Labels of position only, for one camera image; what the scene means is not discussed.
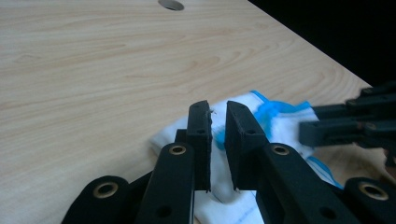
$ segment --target round hole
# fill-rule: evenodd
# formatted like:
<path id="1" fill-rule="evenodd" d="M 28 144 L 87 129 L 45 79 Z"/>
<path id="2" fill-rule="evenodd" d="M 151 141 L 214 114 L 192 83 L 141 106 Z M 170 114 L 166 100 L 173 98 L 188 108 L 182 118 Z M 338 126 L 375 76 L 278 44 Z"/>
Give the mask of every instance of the round hole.
<path id="1" fill-rule="evenodd" d="M 254 134 L 254 133 L 256 133 L 256 131 L 254 131 L 254 130 L 247 130 L 247 133 L 248 133 L 248 134 Z"/>
<path id="2" fill-rule="evenodd" d="M 365 89 L 363 91 L 366 92 L 366 93 L 372 93 L 372 90 L 370 90 L 370 89 Z"/>
<path id="3" fill-rule="evenodd" d="M 366 127 L 372 130 L 376 129 L 376 126 L 373 123 L 366 123 Z"/>
<path id="4" fill-rule="evenodd" d="M 286 155 L 288 155 L 290 153 L 289 150 L 287 148 L 284 148 L 284 147 L 274 147 L 273 151 L 276 154 L 281 155 L 281 156 L 286 156 Z"/>
<path id="5" fill-rule="evenodd" d="M 182 146 L 175 146 L 169 149 L 169 152 L 173 155 L 181 155 L 186 152 L 186 148 Z"/>
<path id="6" fill-rule="evenodd" d="M 114 182 L 102 183 L 93 190 L 93 196 L 98 199 L 104 199 L 112 196 L 119 189 L 119 185 Z"/>
<path id="7" fill-rule="evenodd" d="M 335 212 L 331 208 L 328 208 L 328 207 L 319 208 L 319 212 L 321 215 L 323 215 L 324 217 L 326 217 L 328 219 L 335 219 L 337 217 Z"/>
<path id="8" fill-rule="evenodd" d="M 179 3 L 175 0 L 160 0 L 158 3 L 167 9 L 174 10 L 174 11 L 181 11 L 184 9 L 183 4 Z"/>
<path id="9" fill-rule="evenodd" d="M 170 206 L 161 206 L 157 209 L 157 217 L 169 217 L 172 214 Z"/>
<path id="10" fill-rule="evenodd" d="M 347 103 L 350 104 L 350 105 L 355 105 L 356 101 L 355 100 L 350 100 L 350 101 L 347 101 Z"/>
<path id="11" fill-rule="evenodd" d="M 376 199 L 379 201 L 386 201 L 389 198 L 388 194 L 384 190 L 370 183 L 366 183 L 366 182 L 360 183 L 359 189 L 361 190 L 362 193 L 364 193 L 366 196 L 372 199 Z"/>

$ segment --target screw hole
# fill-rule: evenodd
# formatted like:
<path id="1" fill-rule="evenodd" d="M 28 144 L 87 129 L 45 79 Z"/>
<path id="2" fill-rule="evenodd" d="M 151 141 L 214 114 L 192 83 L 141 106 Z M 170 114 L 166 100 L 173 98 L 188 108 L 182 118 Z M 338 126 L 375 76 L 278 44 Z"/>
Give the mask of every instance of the screw hole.
<path id="1" fill-rule="evenodd" d="M 102 183 L 93 190 L 93 196 L 98 199 L 104 199 L 112 196 L 119 189 L 119 185 L 114 182 Z"/>
<path id="2" fill-rule="evenodd" d="M 157 209 L 157 217 L 169 217 L 172 214 L 170 206 L 161 206 Z"/>
<path id="3" fill-rule="evenodd" d="M 331 208 L 328 208 L 328 207 L 319 208 L 319 212 L 321 215 L 323 215 L 324 217 L 326 217 L 328 219 L 335 219 L 337 217 L 335 212 Z"/>
<path id="4" fill-rule="evenodd" d="M 284 148 L 284 147 L 274 147 L 273 151 L 276 154 L 281 155 L 281 156 L 286 156 L 286 155 L 288 155 L 290 153 L 289 150 L 287 148 Z"/>
<path id="5" fill-rule="evenodd" d="M 359 189 L 361 190 L 362 193 L 364 193 L 366 196 L 372 199 L 376 199 L 379 201 L 386 201 L 389 198 L 388 194 L 384 190 L 370 183 L 366 183 L 366 182 L 360 183 Z"/>
<path id="6" fill-rule="evenodd" d="M 171 148 L 169 149 L 169 152 L 170 152 L 171 154 L 173 154 L 173 155 L 178 156 L 178 155 L 181 155 L 181 154 L 185 153 L 186 150 L 187 150 L 187 149 L 186 149 L 185 147 L 182 147 L 182 146 L 175 146 L 175 147 L 171 147 Z"/>
<path id="7" fill-rule="evenodd" d="M 247 133 L 248 133 L 248 134 L 254 134 L 254 133 L 256 133 L 256 131 L 254 131 L 254 130 L 247 130 Z"/>

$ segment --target wood grain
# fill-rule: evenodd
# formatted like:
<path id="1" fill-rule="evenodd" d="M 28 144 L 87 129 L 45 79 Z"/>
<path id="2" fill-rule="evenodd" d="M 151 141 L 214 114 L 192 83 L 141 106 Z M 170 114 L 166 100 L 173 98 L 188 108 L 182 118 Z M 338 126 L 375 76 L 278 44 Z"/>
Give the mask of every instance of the wood grain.
<path id="1" fill-rule="evenodd" d="M 180 2 L 0 3 L 0 223 L 59 223 L 93 179 L 137 179 L 149 138 L 197 101 L 325 105 L 368 86 L 246 0 Z M 336 177 L 366 170 L 342 162 Z"/>

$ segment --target dark background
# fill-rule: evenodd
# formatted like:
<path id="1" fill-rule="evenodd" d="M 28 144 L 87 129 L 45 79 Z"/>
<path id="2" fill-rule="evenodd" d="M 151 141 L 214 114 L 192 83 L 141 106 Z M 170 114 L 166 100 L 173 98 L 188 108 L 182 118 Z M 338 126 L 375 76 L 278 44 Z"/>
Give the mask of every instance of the dark background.
<path id="1" fill-rule="evenodd" d="M 249 0 L 371 85 L 396 79 L 392 0 Z"/>

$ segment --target light wood surface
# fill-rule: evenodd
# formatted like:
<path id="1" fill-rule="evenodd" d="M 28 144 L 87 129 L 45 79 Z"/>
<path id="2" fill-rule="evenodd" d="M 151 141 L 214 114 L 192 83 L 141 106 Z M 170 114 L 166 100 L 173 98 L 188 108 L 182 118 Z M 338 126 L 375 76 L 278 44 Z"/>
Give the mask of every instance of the light wood surface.
<path id="1" fill-rule="evenodd" d="M 368 86 L 247 0 L 180 2 L 1 1 L 0 223 L 60 223 L 95 178 L 147 173 L 150 137 L 197 101 L 326 105 Z M 341 182 L 386 175 L 380 150 L 317 154 Z"/>

